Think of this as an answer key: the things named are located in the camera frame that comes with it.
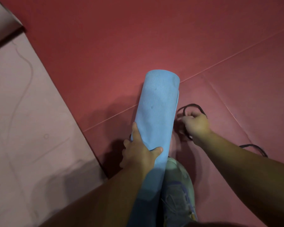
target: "left hand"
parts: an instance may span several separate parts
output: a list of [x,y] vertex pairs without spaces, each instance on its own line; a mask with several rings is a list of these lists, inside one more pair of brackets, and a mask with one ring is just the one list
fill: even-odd
[[133,123],[132,129],[133,141],[124,140],[123,142],[125,149],[122,151],[123,159],[120,167],[140,167],[146,175],[154,167],[155,159],[163,152],[163,148],[157,147],[149,151],[142,141],[136,122]]

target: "sneaker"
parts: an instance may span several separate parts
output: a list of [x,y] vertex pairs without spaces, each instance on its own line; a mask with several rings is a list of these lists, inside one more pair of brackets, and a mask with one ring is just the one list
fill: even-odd
[[193,184],[177,160],[168,157],[161,190],[164,227],[181,227],[197,221]]

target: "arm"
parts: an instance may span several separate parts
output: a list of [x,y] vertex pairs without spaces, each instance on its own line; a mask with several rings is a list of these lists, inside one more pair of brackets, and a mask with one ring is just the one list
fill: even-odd
[[138,191],[162,147],[149,151],[143,144],[136,123],[133,142],[124,141],[123,168],[103,185],[54,215],[41,227],[50,226],[116,226],[127,225]]
[[284,164],[223,139],[201,113],[181,120],[239,199],[266,225],[284,226]]

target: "white tile floor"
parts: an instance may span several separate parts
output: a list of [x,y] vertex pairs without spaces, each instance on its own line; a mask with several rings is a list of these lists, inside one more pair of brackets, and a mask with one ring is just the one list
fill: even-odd
[[25,34],[0,49],[0,226],[36,226],[106,180]]

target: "forearm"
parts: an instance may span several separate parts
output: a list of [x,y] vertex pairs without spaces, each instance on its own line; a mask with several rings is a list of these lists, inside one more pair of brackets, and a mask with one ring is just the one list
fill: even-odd
[[246,206],[265,222],[269,218],[263,213],[284,220],[284,164],[244,150],[215,133],[201,143]]
[[139,167],[127,167],[50,218],[42,227],[124,227],[145,176]]

